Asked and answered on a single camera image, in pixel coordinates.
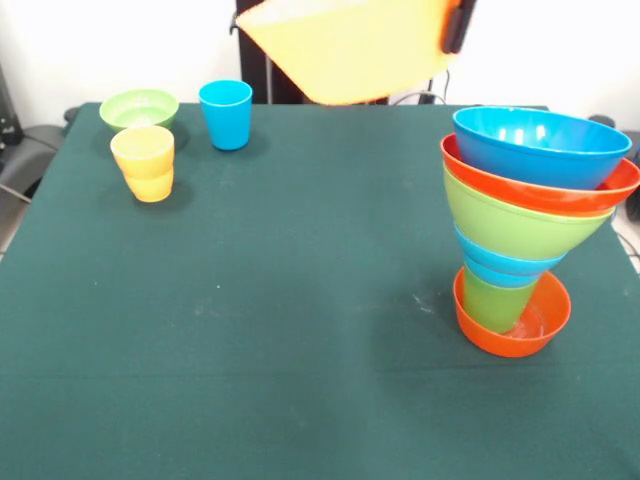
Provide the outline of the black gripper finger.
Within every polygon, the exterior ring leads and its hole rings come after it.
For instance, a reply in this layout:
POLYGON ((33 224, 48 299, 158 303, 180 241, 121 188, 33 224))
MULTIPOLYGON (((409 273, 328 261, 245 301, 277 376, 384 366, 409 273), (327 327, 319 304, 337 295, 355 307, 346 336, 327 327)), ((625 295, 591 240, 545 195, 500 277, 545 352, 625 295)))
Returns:
POLYGON ((460 52, 474 8, 475 0, 461 0, 450 10, 442 38, 443 53, 460 52))

